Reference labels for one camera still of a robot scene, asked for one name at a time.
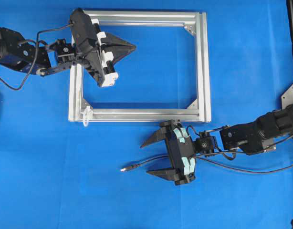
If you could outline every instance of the cable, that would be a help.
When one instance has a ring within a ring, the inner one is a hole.
[[[188,131],[188,130],[189,130],[189,127],[193,130],[193,132],[194,132],[197,136],[200,137],[200,135],[196,132],[195,128],[194,128],[192,125],[188,125],[187,128],[186,128],[186,132],[187,132],[188,135],[190,135],[190,134],[189,134],[189,131]]]
[[[291,164],[291,165],[289,165],[287,167],[261,172],[261,171],[252,171],[252,170],[246,170],[246,169],[241,169],[241,168],[234,168],[234,167],[226,166],[226,165],[220,164],[218,162],[211,161],[211,160],[201,158],[201,157],[195,157],[195,158],[199,159],[199,160],[207,161],[209,163],[212,163],[214,165],[217,165],[217,166],[220,166],[220,167],[223,167],[223,168],[226,168],[226,169],[235,170],[235,171],[242,172],[242,173],[261,174],[261,175],[262,174],[265,175],[265,174],[276,173],[276,172],[280,172],[280,171],[283,171],[283,170],[286,170],[286,169],[289,169],[289,168],[293,167],[293,164]]]
[[[30,39],[20,41],[20,42],[18,42],[18,45],[23,45],[23,44],[28,43],[28,42],[34,43],[36,45],[36,42],[34,40],[30,40]],[[43,44],[43,45],[48,45],[47,42],[45,42],[43,40],[39,41],[39,43]]]
[[[130,170],[132,170],[132,169],[138,168],[138,167],[140,167],[140,166],[142,166],[142,165],[144,165],[144,164],[146,164],[146,163],[149,163],[149,162],[151,162],[151,161],[158,160],[158,159],[162,159],[162,158],[166,158],[166,157],[168,157],[168,155],[160,155],[160,156],[156,156],[156,157],[153,157],[153,158],[151,158],[151,159],[149,159],[149,160],[146,160],[146,161],[144,161],[144,162],[141,162],[141,163],[138,163],[138,164],[135,164],[135,165],[131,165],[131,166],[126,166],[126,167],[120,169],[120,171],[121,171],[121,172],[130,171]]]
[[[26,76],[23,78],[23,80],[22,80],[21,84],[19,85],[19,87],[12,87],[12,86],[10,86],[10,85],[9,85],[7,82],[5,82],[2,78],[0,78],[0,81],[1,81],[2,83],[4,83],[8,88],[10,88],[10,89],[12,89],[12,90],[14,90],[14,91],[18,91],[18,90],[20,90],[20,89],[23,87],[24,83],[27,81],[29,75],[30,75],[31,72],[32,72],[32,69],[33,69],[34,66],[35,66],[35,63],[36,63],[36,60],[37,60],[37,55],[38,55],[39,43],[40,43],[40,41],[39,41],[39,36],[40,36],[40,34],[41,34],[41,33],[44,33],[44,32],[51,32],[51,31],[63,30],[63,29],[65,29],[65,28],[69,27],[69,26],[73,26],[73,24],[68,24],[68,25],[65,25],[65,26],[62,26],[62,27],[60,27],[60,28],[56,28],[56,29],[50,29],[50,30],[39,31],[39,32],[36,34],[36,43],[35,43],[35,55],[34,55],[34,59],[33,59],[32,65],[31,65],[31,67],[30,67],[28,73],[27,73]]]
[[[262,153],[262,152],[264,152],[265,150],[267,150],[267,149],[269,149],[269,148],[271,148],[271,147],[273,147],[273,146],[276,146],[276,145],[278,145],[278,144],[280,144],[280,143],[282,143],[282,142],[285,142],[285,141],[287,141],[287,140],[289,140],[289,139],[291,139],[291,138],[293,138],[293,134],[290,135],[290,136],[288,136],[288,137],[286,137],[286,138],[283,139],[283,140],[280,140],[280,141],[278,141],[278,142],[275,142],[274,144],[271,144],[271,145],[265,147],[263,150],[260,150],[260,151],[258,151],[257,153]]]
[[[227,152],[223,152],[218,146],[217,146],[217,149],[218,149],[219,152],[222,153],[222,155],[223,155],[227,160],[229,160],[229,161],[233,161],[234,159],[236,159],[237,154],[236,154],[235,152],[228,152],[228,151],[227,151]],[[227,156],[225,153],[232,153],[232,157]]]
[[[215,153],[210,153],[210,154],[200,154],[198,156],[192,156],[191,158],[198,158],[199,156],[214,156],[214,155],[220,155],[220,154],[225,154],[225,153],[233,153],[233,154],[246,154],[241,151],[222,151],[222,152],[215,152]]]

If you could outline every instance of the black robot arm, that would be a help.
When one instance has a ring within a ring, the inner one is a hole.
[[[199,136],[195,140],[192,140],[192,137],[189,135],[189,127]],[[222,151],[218,147],[216,137],[211,136],[211,133],[214,131],[220,131],[225,151]],[[274,143],[274,138],[287,134],[291,136]],[[254,155],[275,150],[278,143],[288,140],[291,137],[293,137],[293,104],[282,110],[268,112],[252,123],[234,126],[226,125],[214,130],[205,130],[199,133],[197,133],[192,126],[188,126],[185,130],[179,120],[170,120],[161,123],[160,129],[155,131],[153,135],[142,144],[142,147],[165,140],[168,152],[167,157],[170,159],[171,167],[151,170],[147,171],[147,173],[166,180],[172,180],[175,182],[175,185],[182,185],[195,180],[196,158],[201,159],[202,156],[209,157],[222,154],[228,160],[233,160],[237,153]],[[226,153],[232,153],[233,157],[227,156]],[[145,163],[146,162],[125,167],[121,169],[121,171],[131,170]],[[234,170],[267,174],[282,171],[286,168],[268,172],[256,172],[243,169]]]
[[[38,32],[36,42],[24,39],[16,31],[0,27],[0,64],[27,73],[27,76],[30,74],[47,76],[70,69],[72,65],[82,64],[99,87],[112,86],[118,78],[114,64],[133,52],[136,47],[101,31],[99,21],[94,22],[93,24],[91,18],[78,8],[71,14],[69,25]],[[38,41],[40,33],[66,27],[71,27],[73,45],[67,43],[65,39],[49,45],[44,41]],[[55,53],[56,66],[51,66],[49,52]]]

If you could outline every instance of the rectangular metal frame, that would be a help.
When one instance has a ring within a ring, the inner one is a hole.
[[[210,82],[206,13],[85,10],[93,23],[123,26],[178,26],[195,36],[197,99],[187,109],[93,109],[83,98],[83,67],[72,66],[69,90],[69,121],[82,122],[210,122]]]

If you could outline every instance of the blue backdrop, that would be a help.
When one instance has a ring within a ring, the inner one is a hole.
[[[76,7],[207,12],[213,121],[194,124],[198,130],[250,122],[280,108],[280,95],[293,82],[285,0],[0,0],[0,26],[34,39],[39,30],[65,25]],[[85,77],[88,101],[180,108],[192,102],[194,50],[187,32],[102,30],[137,50],[115,66],[114,87],[98,88]],[[57,38],[70,41],[70,30],[42,35],[48,42]],[[198,161],[197,180],[180,187],[146,174],[168,166],[164,160],[119,172],[129,161],[166,151],[163,143],[139,149],[158,124],[69,123],[69,74],[31,76],[19,92],[0,83],[0,229],[290,228],[293,169],[256,176]],[[16,85],[24,75],[0,66],[0,76]],[[290,163],[293,141],[230,164],[273,169]]]

